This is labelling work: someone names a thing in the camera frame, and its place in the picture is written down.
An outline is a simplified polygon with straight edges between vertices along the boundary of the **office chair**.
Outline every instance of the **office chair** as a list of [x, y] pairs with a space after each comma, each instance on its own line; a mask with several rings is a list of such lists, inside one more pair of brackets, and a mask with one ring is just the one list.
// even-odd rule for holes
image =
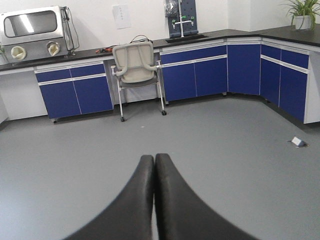
[[157, 85], [160, 92], [162, 115], [167, 115], [164, 107], [162, 89], [158, 77], [161, 69], [160, 61], [154, 65], [154, 47], [150, 41], [132, 42], [115, 46], [112, 54], [116, 65], [112, 65], [112, 75], [117, 78], [117, 88], [121, 111], [121, 122], [124, 122], [121, 90], [128, 88], [142, 88], [149, 85]]

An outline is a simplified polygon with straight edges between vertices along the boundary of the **white wall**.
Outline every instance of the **white wall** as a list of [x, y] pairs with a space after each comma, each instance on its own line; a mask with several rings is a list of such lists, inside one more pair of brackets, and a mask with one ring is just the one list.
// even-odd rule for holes
[[228, 0], [228, 28], [250, 31], [251, 0]]
[[291, 18], [287, 15], [285, 0], [251, 0], [250, 31], [288, 26]]
[[[228, 28], [228, 0], [196, 1], [200, 32]], [[116, 29], [113, 5], [127, 4], [131, 27]], [[138, 34], [150, 39], [169, 37], [164, 0], [11, 0], [1, 6], [2, 12], [47, 6], [68, 6], [79, 34], [79, 50], [88, 50], [128, 43]]]
[[257, 31], [291, 24], [286, 0], [228, 0], [227, 4], [229, 29]]

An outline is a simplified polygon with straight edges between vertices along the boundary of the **black cable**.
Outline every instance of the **black cable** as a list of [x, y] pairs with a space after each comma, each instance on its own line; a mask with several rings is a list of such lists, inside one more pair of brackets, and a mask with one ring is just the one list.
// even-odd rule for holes
[[137, 36], [135, 36], [132, 40], [131, 40], [131, 44], [132, 43], [141, 43], [141, 42], [151, 42], [151, 43], [153, 43], [153, 41], [152, 40], [150, 40], [149, 38], [147, 38], [147, 36], [145, 36], [145, 35], [142, 35], [142, 34], [140, 34], [140, 35], [137, 35]]
[[72, 18], [72, 14], [71, 14], [70, 8], [67, 7], [67, 9], [68, 9], [68, 13], [70, 14], [71, 23], [72, 23], [72, 26], [73, 26], [73, 29], [74, 29], [74, 32], [75, 32], [75, 35], [76, 35], [76, 41], [77, 41], [77, 45], [78, 46], [77, 47], [73, 46], [74, 47], [73, 50], [76, 50], [76, 49], [80, 48], [79, 35], [78, 35], [76, 27], [74, 25], [74, 21], [73, 21], [73, 18]]

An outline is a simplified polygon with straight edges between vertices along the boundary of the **paper sign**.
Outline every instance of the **paper sign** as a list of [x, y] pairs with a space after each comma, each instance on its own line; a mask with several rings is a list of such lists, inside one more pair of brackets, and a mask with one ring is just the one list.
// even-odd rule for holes
[[129, 8], [127, 4], [113, 6], [112, 12], [117, 29], [131, 28]]

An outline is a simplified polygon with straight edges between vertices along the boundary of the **red tool on counter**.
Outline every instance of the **red tool on counter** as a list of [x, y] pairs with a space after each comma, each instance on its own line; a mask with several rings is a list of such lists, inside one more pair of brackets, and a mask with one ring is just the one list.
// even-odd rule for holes
[[100, 48], [98, 49], [97, 51], [95, 51], [95, 53], [104, 53], [104, 52], [107, 52], [107, 53], [112, 53], [112, 48], [113, 46], [109, 46], [109, 47], [105, 47], [105, 48]]

